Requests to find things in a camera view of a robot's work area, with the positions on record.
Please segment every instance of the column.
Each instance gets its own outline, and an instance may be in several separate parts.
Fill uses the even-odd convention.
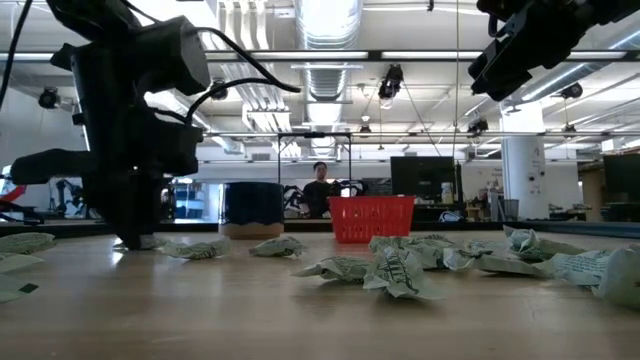
[[[520,218],[549,218],[542,106],[538,102],[501,109],[502,131],[531,132],[531,136],[503,138],[502,168],[505,199],[519,200]]]

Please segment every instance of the crumpled paper bag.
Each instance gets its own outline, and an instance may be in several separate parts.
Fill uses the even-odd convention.
[[[546,277],[544,272],[519,259],[487,254],[470,253],[460,249],[445,249],[444,264],[453,271],[482,270],[495,273],[510,273]]]
[[[573,245],[538,238],[532,229],[504,227],[511,244],[510,251],[525,261],[540,262],[551,259],[556,254],[578,255],[587,252]]]
[[[0,254],[0,274],[25,268],[44,260],[30,255]]]
[[[320,276],[325,280],[362,283],[371,261],[350,256],[332,256],[315,265],[297,271],[291,276]]]
[[[445,236],[432,234],[426,236],[373,236],[369,242],[369,249],[376,253],[388,246],[406,248],[413,252],[422,264],[424,270],[444,269],[442,262],[443,250],[457,245]]]
[[[396,298],[443,298],[442,293],[426,278],[418,258],[409,250],[393,246],[376,252],[364,277],[363,288],[384,289]]]
[[[56,245],[55,236],[46,233],[22,233],[0,238],[0,254],[30,255]]]
[[[0,275],[0,304],[20,299],[31,294],[38,288],[37,285],[13,279],[6,275]]]
[[[589,251],[580,255],[557,254],[551,260],[533,266],[555,279],[578,286],[598,286],[602,281],[611,254]]]
[[[160,252],[174,258],[188,260],[213,259],[225,255],[231,250],[231,239],[223,236],[220,240],[210,243],[187,245],[168,241],[160,247]]]
[[[283,236],[267,240],[262,244],[249,249],[249,254],[264,257],[300,256],[307,249],[300,241],[292,236]]]
[[[593,293],[612,304],[640,308],[640,246],[612,252]]]

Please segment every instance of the computer monitor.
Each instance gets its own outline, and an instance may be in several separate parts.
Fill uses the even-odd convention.
[[[440,199],[442,184],[455,184],[453,157],[407,156],[391,158],[394,195]]]

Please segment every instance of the red object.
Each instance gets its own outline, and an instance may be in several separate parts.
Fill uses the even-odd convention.
[[[26,186],[24,186],[24,185],[16,186],[16,188],[13,189],[8,194],[6,194],[4,196],[0,196],[0,200],[6,201],[6,202],[14,202],[20,196],[24,195],[24,193],[26,193],[26,192],[27,192],[27,187]]]
[[[366,244],[374,235],[408,236],[415,196],[330,197],[331,221],[342,244]]]

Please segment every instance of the man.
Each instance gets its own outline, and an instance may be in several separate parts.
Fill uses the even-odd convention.
[[[331,185],[327,183],[327,164],[322,161],[315,163],[313,172],[316,174],[316,181],[304,187],[304,203],[309,207],[312,218],[322,218],[329,211],[328,197],[331,192]]]

